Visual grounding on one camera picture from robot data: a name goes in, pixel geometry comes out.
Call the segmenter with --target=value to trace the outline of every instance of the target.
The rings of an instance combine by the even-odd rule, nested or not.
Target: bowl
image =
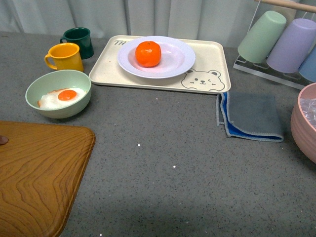
[[[300,99],[316,98],[316,83],[305,86],[298,95],[291,116],[291,131],[300,150],[316,163],[316,129],[304,116]]]
[[[74,104],[59,109],[41,109],[38,100],[48,92],[63,88],[78,87],[86,94]],[[64,119],[76,115],[82,111],[91,98],[91,80],[88,75],[76,70],[60,70],[45,74],[36,79],[26,90],[25,100],[41,115],[53,118]]]

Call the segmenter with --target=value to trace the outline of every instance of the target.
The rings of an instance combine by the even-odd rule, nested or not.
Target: pink bowl
[[[311,161],[316,163],[316,129],[304,116],[300,103],[301,98],[316,98],[316,83],[301,90],[291,116],[291,131],[295,143]]]

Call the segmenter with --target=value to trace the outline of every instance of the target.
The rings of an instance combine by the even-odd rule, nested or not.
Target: bear face print
[[[221,74],[216,70],[203,72],[191,68],[185,74],[181,84],[187,89],[221,91],[225,88]]]

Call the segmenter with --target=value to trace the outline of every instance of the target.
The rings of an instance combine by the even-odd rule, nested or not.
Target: wooden rod
[[[311,13],[316,13],[316,6],[305,5],[301,3],[296,3],[292,1],[284,1],[284,0],[261,0],[262,3],[275,5],[275,6],[283,6],[295,10],[306,11]]]

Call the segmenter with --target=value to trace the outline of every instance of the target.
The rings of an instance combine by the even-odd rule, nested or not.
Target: mandarin orange
[[[144,41],[135,50],[137,62],[143,67],[154,67],[161,60],[160,45],[154,41]]]

